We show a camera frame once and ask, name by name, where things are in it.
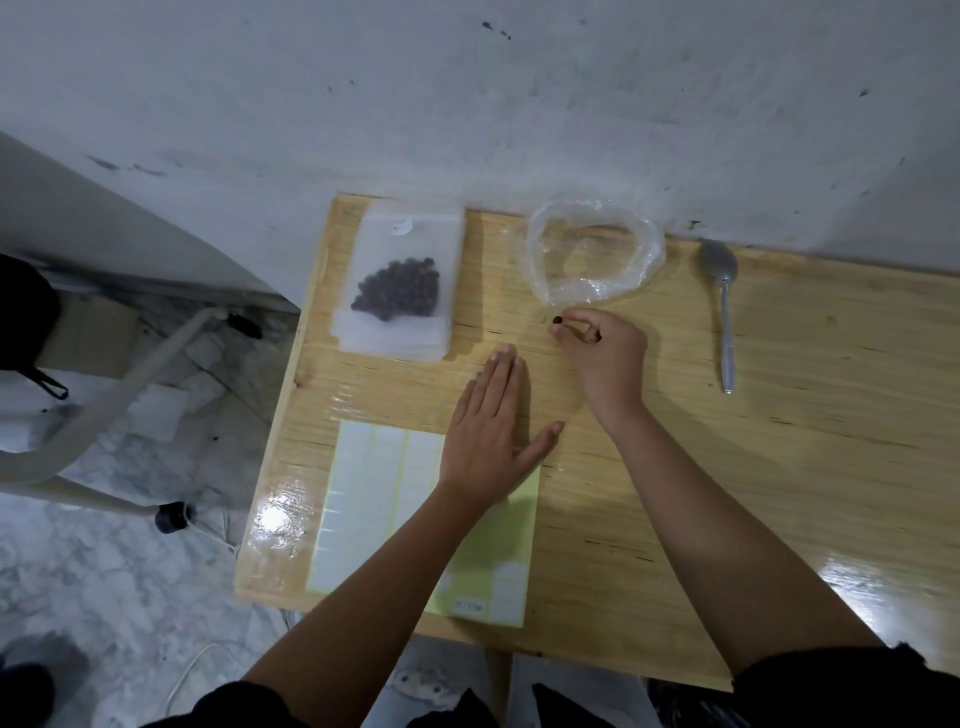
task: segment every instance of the finger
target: finger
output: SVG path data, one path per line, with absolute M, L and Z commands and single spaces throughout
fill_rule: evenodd
M 586 346 L 581 338 L 582 334 L 564 324 L 554 324 L 550 327 L 550 333 L 553 334 L 557 343 L 564 347 L 564 351 L 570 357 L 570 360 L 576 363 Z
M 623 323 L 616 314 L 601 311 L 599 308 L 568 308 L 564 311 L 564 318 L 568 321 L 579 321 L 581 324 L 590 324 L 600 333 L 606 329 Z
M 451 425 L 459 423 L 464 419 L 464 415 L 467 414 L 467 408 L 470 405 L 470 396 L 473 394 L 473 387 L 476 386 L 476 383 L 477 377 L 475 376 L 467 382 L 467 386 L 464 387 L 463 394 L 461 394 L 460 399 L 457 400 L 457 406 L 453 408 L 453 415 L 450 416 Z
M 516 407 L 520 401 L 520 384 L 523 383 L 523 359 L 519 356 L 514 359 L 514 368 L 510 370 L 510 378 L 507 380 L 507 388 L 503 392 L 503 400 L 500 401 L 500 409 L 496 416 L 504 419 L 516 419 Z
M 470 405 L 467 412 L 479 412 L 483 406 L 483 398 L 487 394 L 487 387 L 496 370 L 496 363 L 500 360 L 500 351 L 491 352 L 487 363 L 484 365 L 483 372 L 477 378 L 477 383 L 473 386 L 473 394 L 470 395 Z
M 517 469 L 524 475 L 532 471 L 544 457 L 550 454 L 550 450 L 557 444 L 557 438 L 563 431 L 564 423 L 561 422 L 555 422 L 542 429 L 534 441 L 516 456 Z
M 514 368 L 514 356 L 516 349 L 513 344 L 507 344 L 500 349 L 500 356 L 496 362 L 496 369 L 493 370 L 493 376 L 490 377 L 490 384 L 487 385 L 487 392 L 483 397 L 483 406 L 480 410 L 493 417 L 500 408 L 503 401 L 503 393 L 507 389 L 507 382 L 510 380 L 510 371 Z

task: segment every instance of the left hand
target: left hand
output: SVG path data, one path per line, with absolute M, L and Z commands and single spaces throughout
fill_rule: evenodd
M 514 347 L 505 345 L 467 385 L 446 431 L 438 487 L 455 489 L 489 508 L 523 482 L 557 444 L 562 422 L 548 425 L 530 445 L 515 451 L 524 368 Z

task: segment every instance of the wooden tabletop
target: wooden tabletop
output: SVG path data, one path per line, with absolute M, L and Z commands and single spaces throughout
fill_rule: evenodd
M 610 440 L 511 262 L 518 220 L 468 211 L 453 341 L 439 364 L 337 351 L 327 333 L 368 200 L 332 205 L 236 571 L 244 598 L 305 610 L 340 419 L 444 432 L 499 342 L 529 364 L 547 458 L 523 629 L 425 615 L 424 634 L 723 688 L 729 674 Z M 736 249 L 737 389 L 717 370 L 696 245 L 608 306 L 649 334 L 651 410 L 888 643 L 960 672 L 960 280 Z

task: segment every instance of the spoon handle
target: spoon handle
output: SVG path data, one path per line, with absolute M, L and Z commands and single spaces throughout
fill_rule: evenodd
M 723 320 L 723 340 L 720 345 L 720 375 L 723 391 L 733 394 L 736 376 L 733 370 L 733 334 L 730 330 L 730 282 L 720 283 L 720 318 Z

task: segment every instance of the black sleeve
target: black sleeve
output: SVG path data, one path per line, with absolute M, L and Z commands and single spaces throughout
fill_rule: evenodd
M 760 660 L 733 695 L 752 728 L 956 725 L 960 678 L 931 670 L 907 644 L 835 647 Z
M 306 728 L 304 723 L 290 715 L 283 698 L 270 688 L 242 681 L 227 683 L 204 695 L 185 716 L 168 717 L 150 724 L 155 728 L 205 728 L 211 725 Z

